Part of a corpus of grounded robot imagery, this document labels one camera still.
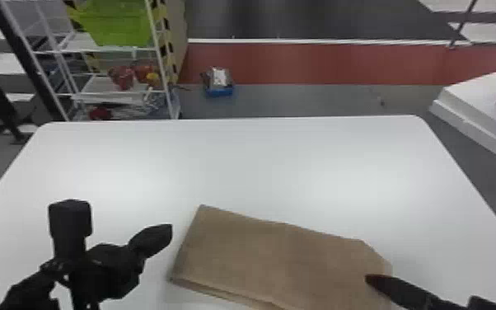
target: red object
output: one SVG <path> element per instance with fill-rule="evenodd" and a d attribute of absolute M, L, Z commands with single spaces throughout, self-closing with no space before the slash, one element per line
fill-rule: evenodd
<path fill-rule="evenodd" d="M 94 110 L 92 110 L 88 116 L 91 118 L 91 120 L 111 120 L 111 117 L 113 116 L 111 114 L 111 111 L 106 109 L 103 106 L 98 106 Z"/>
<path fill-rule="evenodd" d="M 139 83 L 148 83 L 147 75 L 154 72 L 154 66 L 151 63 L 135 64 L 133 70 Z"/>
<path fill-rule="evenodd" d="M 111 81 L 119 86 L 119 89 L 122 91 L 127 91 L 134 85 L 134 71 L 127 66 L 114 67 L 110 69 L 108 75 Z"/>
<path fill-rule="evenodd" d="M 450 85 L 496 72 L 496 45 L 282 45 L 191 43 L 179 83 L 209 67 L 236 84 Z"/>

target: folded towel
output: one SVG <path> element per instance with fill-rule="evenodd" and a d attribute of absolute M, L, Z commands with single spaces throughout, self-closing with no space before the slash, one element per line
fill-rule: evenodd
<path fill-rule="evenodd" d="M 200 206 L 171 281 L 258 309 L 390 309 L 366 274 L 391 266 L 363 241 Z"/>

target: shelf rack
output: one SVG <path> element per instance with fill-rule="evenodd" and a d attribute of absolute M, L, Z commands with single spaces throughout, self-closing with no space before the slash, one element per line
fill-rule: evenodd
<path fill-rule="evenodd" d="M 66 1 L 80 7 L 85 0 Z M 89 110 L 102 104 L 132 106 L 136 116 L 145 110 L 147 115 L 141 118 L 162 118 L 163 113 L 178 119 L 180 100 L 174 88 L 178 72 L 165 0 L 143 1 L 151 32 L 145 47 L 98 45 L 88 32 L 73 26 L 63 0 L 0 3 L 65 120 L 85 120 Z M 152 65 L 160 78 L 158 87 L 134 79 L 131 88 L 121 90 L 112 82 L 111 68 L 133 62 Z"/>

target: white table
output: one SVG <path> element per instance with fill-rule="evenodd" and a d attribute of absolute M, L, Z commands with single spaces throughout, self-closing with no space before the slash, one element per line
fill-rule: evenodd
<path fill-rule="evenodd" d="M 52 256 L 46 208 L 67 198 L 91 203 L 89 247 L 174 225 L 103 309 L 243 308 L 166 282 L 199 204 L 359 237 L 441 297 L 496 301 L 496 217 L 414 116 L 48 124 L 0 180 L 0 301 Z"/>

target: green basket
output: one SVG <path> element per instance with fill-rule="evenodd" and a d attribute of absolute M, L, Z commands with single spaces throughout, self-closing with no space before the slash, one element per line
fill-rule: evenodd
<path fill-rule="evenodd" d="M 145 47 L 151 42 L 144 0 L 87 0 L 68 14 L 98 45 Z M 152 14 L 157 18 L 157 8 Z"/>

